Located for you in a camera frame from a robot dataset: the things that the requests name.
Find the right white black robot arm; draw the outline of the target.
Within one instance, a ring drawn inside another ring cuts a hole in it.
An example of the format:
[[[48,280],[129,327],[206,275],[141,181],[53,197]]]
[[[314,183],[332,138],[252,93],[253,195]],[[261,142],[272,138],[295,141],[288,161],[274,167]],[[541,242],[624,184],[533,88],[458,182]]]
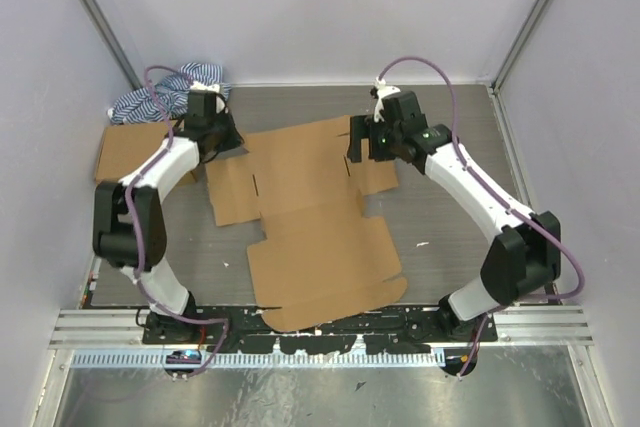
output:
[[[350,119],[348,159],[400,159],[414,166],[451,195],[488,241],[478,276],[438,303],[442,334],[462,341],[479,316],[520,301],[559,277],[559,220],[508,196],[447,126],[429,125],[414,92],[382,87],[371,94],[373,113]]]

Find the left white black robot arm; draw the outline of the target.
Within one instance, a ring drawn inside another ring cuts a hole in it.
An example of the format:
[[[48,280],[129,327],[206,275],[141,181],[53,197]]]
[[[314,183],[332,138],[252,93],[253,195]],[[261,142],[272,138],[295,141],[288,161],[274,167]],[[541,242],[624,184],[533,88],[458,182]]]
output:
[[[95,189],[92,246],[97,257],[121,270],[149,304],[151,325],[181,344],[224,318],[198,316],[193,294],[166,257],[162,204],[187,173],[244,143],[218,84],[194,82],[183,120],[171,125],[160,147],[133,172]]]

